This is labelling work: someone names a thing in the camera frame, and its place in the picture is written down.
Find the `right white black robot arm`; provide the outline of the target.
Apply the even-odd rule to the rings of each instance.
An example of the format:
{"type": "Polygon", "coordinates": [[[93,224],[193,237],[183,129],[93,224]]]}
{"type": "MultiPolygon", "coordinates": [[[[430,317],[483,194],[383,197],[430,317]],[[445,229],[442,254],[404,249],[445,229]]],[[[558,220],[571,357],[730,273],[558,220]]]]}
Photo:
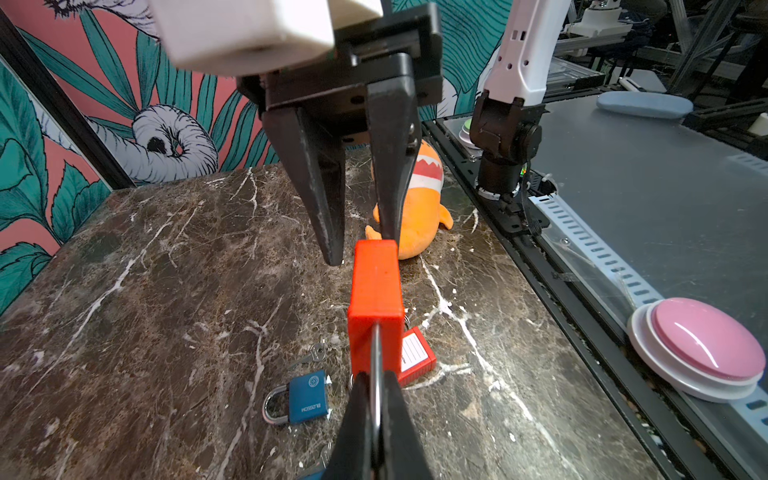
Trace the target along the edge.
{"type": "MultiPolygon", "coordinates": [[[[372,153],[380,232],[398,240],[421,144],[419,110],[442,97],[443,35],[433,3],[153,1],[162,45],[182,69],[236,79],[311,220],[326,263],[344,251],[345,153],[372,153]]],[[[480,187],[503,195],[541,141],[563,1],[512,4],[470,130],[480,187]]]]}

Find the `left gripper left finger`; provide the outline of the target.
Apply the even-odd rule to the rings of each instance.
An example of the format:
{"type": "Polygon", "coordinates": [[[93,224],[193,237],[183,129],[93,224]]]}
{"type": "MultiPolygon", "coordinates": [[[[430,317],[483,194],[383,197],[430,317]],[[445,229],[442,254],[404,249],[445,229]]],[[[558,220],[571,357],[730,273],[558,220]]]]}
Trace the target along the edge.
{"type": "Polygon", "coordinates": [[[369,376],[361,373],[355,377],[322,480],[372,478],[372,420],[368,393],[369,376]]]}

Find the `blue padlock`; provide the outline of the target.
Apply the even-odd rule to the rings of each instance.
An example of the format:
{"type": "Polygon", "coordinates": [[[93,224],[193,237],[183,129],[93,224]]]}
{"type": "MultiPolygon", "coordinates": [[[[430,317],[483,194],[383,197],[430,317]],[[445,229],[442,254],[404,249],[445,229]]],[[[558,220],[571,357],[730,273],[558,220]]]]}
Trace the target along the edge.
{"type": "Polygon", "coordinates": [[[288,383],[275,387],[265,397],[261,414],[269,425],[297,425],[320,417],[326,417],[329,413],[328,397],[326,391],[326,372],[315,372],[295,377],[288,383]],[[285,395],[287,398],[287,413],[273,416],[269,412],[269,405],[273,399],[285,395]]]}
{"type": "Polygon", "coordinates": [[[322,464],[317,464],[303,470],[297,480],[321,480],[324,472],[325,467],[322,464]]]}

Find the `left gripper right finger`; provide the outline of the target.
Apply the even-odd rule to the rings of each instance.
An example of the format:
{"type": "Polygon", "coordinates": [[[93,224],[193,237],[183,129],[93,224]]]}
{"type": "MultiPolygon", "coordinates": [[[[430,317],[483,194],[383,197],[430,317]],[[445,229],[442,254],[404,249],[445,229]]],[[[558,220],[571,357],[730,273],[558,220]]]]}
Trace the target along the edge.
{"type": "Polygon", "coordinates": [[[396,375],[384,373],[382,479],[432,479],[419,435],[411,421],[396,375]]]}

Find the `red padlock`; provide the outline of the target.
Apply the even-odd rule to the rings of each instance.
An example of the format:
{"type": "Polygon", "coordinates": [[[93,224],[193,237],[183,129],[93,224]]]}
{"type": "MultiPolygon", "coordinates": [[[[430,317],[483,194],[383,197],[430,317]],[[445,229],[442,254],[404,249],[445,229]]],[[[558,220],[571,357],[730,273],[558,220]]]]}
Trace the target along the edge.
{"type": "Polygon", "coordinates": [[[437,357],[427,343],[421,330],[414,326],[402,338],[401,372],[398,382],[406,387],[426,374],[437,364],[437,357]]]}
{"type": "Polygon", "coordinates": [[[357,242],[347,319],[351,373],[368,375],[373,441],[379,445],[384,373],[401,372],[405,311],[395,241],[357,242]]]}

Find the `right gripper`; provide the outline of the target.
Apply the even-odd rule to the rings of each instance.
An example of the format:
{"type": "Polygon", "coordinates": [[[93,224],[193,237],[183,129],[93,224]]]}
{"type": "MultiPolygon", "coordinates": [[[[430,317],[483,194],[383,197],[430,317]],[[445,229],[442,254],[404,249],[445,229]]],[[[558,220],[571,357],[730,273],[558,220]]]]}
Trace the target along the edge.
{"type": "MultiPolygon", "coordinates": [[[[442,96],[436,4],[394,13],[379,1],[152,1],[158,37],[174,66],[254,81],[245,94],[340,102],[367,85],[367,124],[380,233],[398,242],[421,134],[417,101],[442,96]],[[390,60],[392,65],[383,62],[390,60]]],[[[303,201],[325,262],[343,259],[345,151],[302,107],[268,110],[262,126],[303,201]]]]}

